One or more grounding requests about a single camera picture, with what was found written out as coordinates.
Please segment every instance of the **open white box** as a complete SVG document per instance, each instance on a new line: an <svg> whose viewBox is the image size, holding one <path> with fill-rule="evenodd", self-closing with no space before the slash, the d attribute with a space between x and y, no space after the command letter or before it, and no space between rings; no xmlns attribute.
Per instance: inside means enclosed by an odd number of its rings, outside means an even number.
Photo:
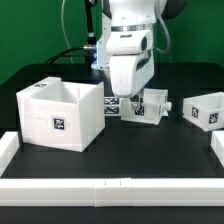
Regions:
<svg viewBox="0 0 224 224"><path fill-rule="evenodd" d="M224 131L213 131L211 146L224 167Z"/></svg>
<svg viewBox="0 0 224 224"><path fill-rule="evenodd" d="M17 93L23 141L83 151L105 127L104 85L49 77Z"/></svg>
<svg viewBox="0 0 224 224"><path fill-rule="evenodd" d="M224 93L184 99L183 117L204 131L224 127Z"/></svg>
<svg viewBox="0 0 224 224"><path fill-rule="evenodd" d="M139 111L131 108L130 99L121 101L121 120L158 125L162 116L168 115L172 104L167 102L168 90L144 89L143 103Z"/></svg>

